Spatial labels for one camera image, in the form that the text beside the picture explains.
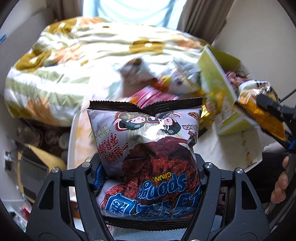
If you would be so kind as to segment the person right hand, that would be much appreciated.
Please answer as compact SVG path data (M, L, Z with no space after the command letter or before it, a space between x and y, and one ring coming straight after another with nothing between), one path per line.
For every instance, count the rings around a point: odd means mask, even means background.
M274 190L271 194L270 200L273 204L279 204L285 200L286 198L285 191L288 187L288 184L289 184L288 176L286 172L283 171L279 176L277 182L275 183Z

